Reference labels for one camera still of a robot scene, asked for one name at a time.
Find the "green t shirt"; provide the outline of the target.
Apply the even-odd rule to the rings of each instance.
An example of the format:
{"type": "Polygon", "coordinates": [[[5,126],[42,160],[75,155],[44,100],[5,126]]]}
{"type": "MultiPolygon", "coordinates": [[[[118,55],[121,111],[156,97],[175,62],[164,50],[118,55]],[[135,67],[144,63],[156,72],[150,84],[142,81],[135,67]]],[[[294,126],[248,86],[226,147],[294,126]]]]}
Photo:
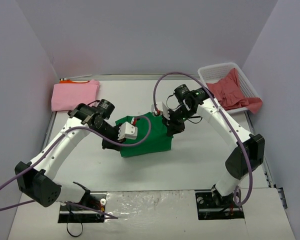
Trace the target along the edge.
{"type": "MultiPolygon", "coordinates": [[[[128,158],[171,150],[173,137],[167,136],[167,128],[162,123],[162,117],[153,116],[151,112],[145,113],[144,116],[146,116],[151,123],[151,132],[149,136],[140,145],[134,147],[122,147],[120,149],[121,157],[128,158]]],[[[138,129],[137,138],[127,139],[124,144],[135,144],[146,136],[149,129],[146,119],[141,118],[140,120],[137,120],[135,126],[138,129]]]]}

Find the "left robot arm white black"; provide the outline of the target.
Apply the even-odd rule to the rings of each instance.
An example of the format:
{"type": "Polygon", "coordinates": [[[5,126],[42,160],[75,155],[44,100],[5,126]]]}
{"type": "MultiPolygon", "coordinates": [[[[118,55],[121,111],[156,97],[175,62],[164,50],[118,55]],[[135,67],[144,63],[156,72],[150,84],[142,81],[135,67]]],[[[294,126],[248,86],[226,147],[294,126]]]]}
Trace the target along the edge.
{"type": "Polygon", "coordinates": [[[19,190],[43,207],[54,202],[71,202],[79,209],[87,208],[91,203],[90,190],[77,182],[70,185],[57,183],[54,178],[66,158],[91,130],[105,137],[102,149],[120,151],[120,127],[107,123],[114,109],[111,102],[101,99],[96,106],[81,103],[69,111],[65,125],[52,142],[28,163],[21,161],[16,165],[14,171],[19,190]]]}

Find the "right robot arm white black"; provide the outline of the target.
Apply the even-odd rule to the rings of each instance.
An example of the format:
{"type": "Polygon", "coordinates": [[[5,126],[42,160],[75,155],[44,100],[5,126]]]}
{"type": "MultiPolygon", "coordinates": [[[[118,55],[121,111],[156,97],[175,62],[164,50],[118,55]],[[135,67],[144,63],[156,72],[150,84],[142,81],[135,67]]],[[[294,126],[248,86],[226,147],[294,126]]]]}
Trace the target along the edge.
{"type": "Polygon", "coordinates": [[[193,115],[198,115],[213,127],[231,151],[225,161],[225,174],[211,189],[212,202],[222,207],[229,202],[230,196],[238,200],[239,186],[244,178],[249,180],[247,195],[251,195],[252,172],[264,161],[263,136],[252,134],[235,121],[206,87],[189,90],[182,84],[174,90],[173,95],[179,103],[177,109],[172,110],[163,102],[152,106],[153,112],[162,116],[168,135],[181,133],[185,129],[185,122],[193,115]]]}

